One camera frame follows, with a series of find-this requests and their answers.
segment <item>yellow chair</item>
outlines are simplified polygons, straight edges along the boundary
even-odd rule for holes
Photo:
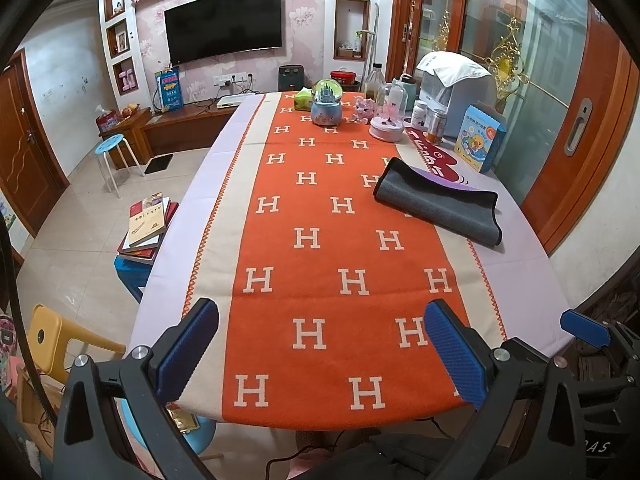
[[[116,359],[126,351],[126,346],[94,334],[44,305],[33,307],[27,337],[33,361],[43,373],[62,384],[66,384],[69,377],[69,372],[65,370],[65,355],[71,339],[115,352]]]

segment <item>black mat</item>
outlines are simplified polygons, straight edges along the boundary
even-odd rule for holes
[[[169,155],[161,155],[161,156],[156,156],[155,158],[152,158],[151,162],[146,167],[145,175],[166,170],[166,167],[169,165],[169,162],[171,162],[172,158],[174,158],[173,153],[169,153]]]
[[[486,246],[496,246],[502,240],[502,230],[495,221],[496,192],[453,189],[438,184],[416,173],[397,157],[386,165],[373,195],[379,202]]]

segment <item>white router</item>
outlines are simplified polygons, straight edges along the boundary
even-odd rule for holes
[[[216,105],[218,108],[229,108],[231,106],[239,106],[242,101],[252,94],[225,95],[221,97]]]

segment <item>tiled floor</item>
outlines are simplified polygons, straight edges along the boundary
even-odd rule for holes
[[[113,259],[127,231],[129,206],[158,191],[180,202],[206,154],[207,150],[177,153],[166,170],[144,179],[137,170],[133,174],[118,171],[120,199],[107,190],[95,158],[85,158],[33,241],[18,275],[26,326],[33,306],[42,303],[93,332],[127,344],[138,304],[118,280]],[[71,344],[68,365],[82,351],[87,349]],[[96,349],[88,352],[97,360],[110,357]],[[470,413],[465,407],[439,416],[438,421],[449,433],[458,434]],[[440,436],[428,422],[409,422],[383,431]],[[134,449],[154,467],[148,452],[140,446]],[[206,454],[223,453],[224,458],[206,465],[220,480],[259,479],[264,477],[268,460],[295,450],[292,431],[220,424]],[[271,478],[286,478],[287,471],[286,462],[276,463]]]

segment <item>book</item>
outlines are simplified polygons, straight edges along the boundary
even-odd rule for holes
[[[177,202],[169,202],[169,205],[168,205],[167,210],[166,210],[166,216],[165,216],[165,224],[167,225],[167,227],[169,226],[169,224],[171,222],[171,219],[174,217],[175,211],[177,209],[178,209],[178,203]],[[120,256],[122,256],[126,260],[131,260],[132,262],[139,262],[141,264],[153,265],[155,260],[156,260],[156,256],[158,255],[158,251],[160,249],[160,244],[162,243],[162,240],[164,239],[164,234],[159,236],[158,246],[156,246],[154,248],[150,248],[150,249],[142,249],[142,250],[130,251],[128,253],[125,253],[125,252],[122,251],[126,239],[127,239],[127,236],[125,236],[122,239],[122,241],[120,242],[120,245],[118,247],[118,253],[119,253]]]
[[[164,208],[162,193],[135,203],[129,209],[129,244],[135,246],[164,233]]]
[[[167,215],[169,211],[169,203],[171,199],[168,196],[162,197],[162,209],[164,209],[164,223],[167,224]],[[135,246],[131,246],[129,241],[129,232],[127,231],[127,235],[125,236],[124,244],[122,244],[122,248],[118,248],[121,253],[133,253],[135,251],[141,251],[144,249],[153,249],[158,247],[161,242],[161,235],[156,235],[152,238],[144,242],[140,242]]]

